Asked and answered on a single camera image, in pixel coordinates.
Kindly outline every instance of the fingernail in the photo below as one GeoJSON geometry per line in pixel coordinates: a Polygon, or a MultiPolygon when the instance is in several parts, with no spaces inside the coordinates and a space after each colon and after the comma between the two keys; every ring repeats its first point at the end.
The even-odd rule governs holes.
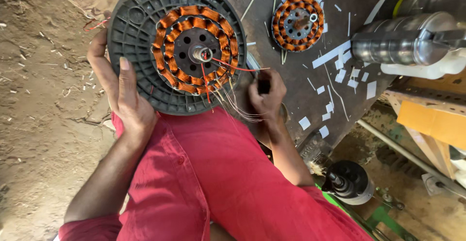
{"type": "Polygon", "coordinates": [[[130,69],[130,62],[124,56],[120,57],[120,69],[125,71],[130,69]]]}

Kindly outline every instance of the person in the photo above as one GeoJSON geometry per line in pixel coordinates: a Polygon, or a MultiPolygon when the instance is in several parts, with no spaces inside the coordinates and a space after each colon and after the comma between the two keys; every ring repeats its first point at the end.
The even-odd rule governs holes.
{"type": "Polygon", "coordinates": [[[279,114],[287,90],[276,71],[261,71],[268,94],[259,94],[257,81],[249,87],[272,163],[219,107],[195,116],[154,112],[137,93],[132,64],[122,57],[119,77],[112,70],[106,40],[104,29],[87,57],[118,139],[69,204],[61,241],[371,240],[315,187],[279,114]]]}

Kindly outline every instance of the forearm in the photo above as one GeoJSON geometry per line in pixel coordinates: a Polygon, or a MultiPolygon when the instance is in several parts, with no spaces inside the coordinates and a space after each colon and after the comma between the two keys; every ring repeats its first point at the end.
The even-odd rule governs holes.
{"type": "Polygon", "coordinates": [[[149,137],[123,132],[71,201],[65,223],[120,211],[149,137]]]}
{"type": "Polygon", "coordinates": [[[281,118],[278,121],[266,121],[274,165],[288,181],[294,185],[314,185],[309,169],[299,155],[294,142],[281,118]]]}

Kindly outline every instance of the red shirt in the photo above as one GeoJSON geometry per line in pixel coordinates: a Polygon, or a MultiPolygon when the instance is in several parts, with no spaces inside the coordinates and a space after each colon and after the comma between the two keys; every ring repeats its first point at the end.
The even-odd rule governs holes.
{"type": "Polygon", "coordinates": [[[286,180],[221,108],[160,114],[128,194],[123,214],[64,224],[60,240],[209,240],[211,220],[237,240],[372,240],[316,187],[286,180]]]}

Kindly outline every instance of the hand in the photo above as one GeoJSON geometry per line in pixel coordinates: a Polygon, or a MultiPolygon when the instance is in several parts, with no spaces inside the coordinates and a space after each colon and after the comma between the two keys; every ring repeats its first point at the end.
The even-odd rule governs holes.
{"type": "Polygon", "coordinates": [[[258,79],[254,80],[249,86],[251,103],[256,111],[262,114],[266,124],[276,124],[280,119],[280,107],[287,88],[275,70],[261,70],[258,78],[270,82],[270,91],[268,94],[259,94],[258,79]]]}
{"type": "Polygon", "coordinates": [[[92,39],[87,58],[108,94],[110,107],[123,121],[126,133],[150,137],[158,119],[154,108],[137,93],[136,73],[125,57],[120,58],[120,76],[116,76],[104,56],[106,45],[107,29],[103,29],[92,39]]]}

